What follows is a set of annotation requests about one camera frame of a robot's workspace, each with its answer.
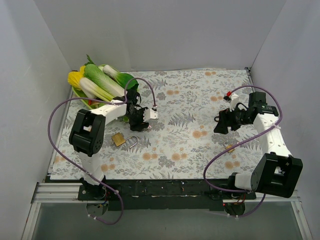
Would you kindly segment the large brass padlock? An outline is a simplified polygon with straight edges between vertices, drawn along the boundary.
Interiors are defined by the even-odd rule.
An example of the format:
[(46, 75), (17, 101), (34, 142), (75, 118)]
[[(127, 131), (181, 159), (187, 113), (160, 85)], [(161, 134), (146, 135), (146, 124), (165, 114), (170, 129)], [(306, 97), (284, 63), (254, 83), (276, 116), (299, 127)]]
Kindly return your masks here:
[(224, 148), (227, 150), (228, 153), (232, 153), (235, 150), (233, 148), (233, 145), (228, 142), (224, 142), (222, 145), (224, 146)]

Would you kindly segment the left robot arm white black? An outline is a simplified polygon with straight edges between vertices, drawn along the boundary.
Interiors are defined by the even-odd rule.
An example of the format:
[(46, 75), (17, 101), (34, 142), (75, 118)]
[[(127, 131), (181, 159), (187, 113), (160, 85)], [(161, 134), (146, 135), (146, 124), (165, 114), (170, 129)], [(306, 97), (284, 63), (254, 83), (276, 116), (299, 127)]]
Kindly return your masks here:
[(80, 179), (84, 190), (95, 200), (103, 199), (107, 193), (106, 187), (100, 183), (105, 174), (98, 155), (103, 145), (106, 125), (120, 117), (127, 117), (130, 130), (141, 132), (150, 126), (149, 120), (159, 118), (156, 110), (138, 104), (140, 98), (136, 90), (129, 89), (125, 96), (114, 97), (111, 104), (77, 112), (69, 143), (78, 153), (86, 173), (85, 177)]

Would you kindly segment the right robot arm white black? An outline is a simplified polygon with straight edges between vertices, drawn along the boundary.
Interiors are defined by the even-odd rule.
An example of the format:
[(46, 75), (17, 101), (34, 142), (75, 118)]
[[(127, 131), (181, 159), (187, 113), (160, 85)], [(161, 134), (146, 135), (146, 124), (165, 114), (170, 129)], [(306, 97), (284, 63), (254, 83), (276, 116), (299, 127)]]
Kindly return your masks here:
[(290, 198), (303, 169), (302, 160), (293, 157), (277, 124), (281, 119), (275, 106), (268, 105), (266, 93), (249, 94), (248, 106), (240, 109), (239, 96), (228, 92), (224, 96), (230, 106), (216, 117), (217, 134), (228, 134), (241, 126), (253, 125), (257, 130), (262, 158), (251, 173), (232, 173), (227, 180), (226, 192), (237, 199), (245, 191)]

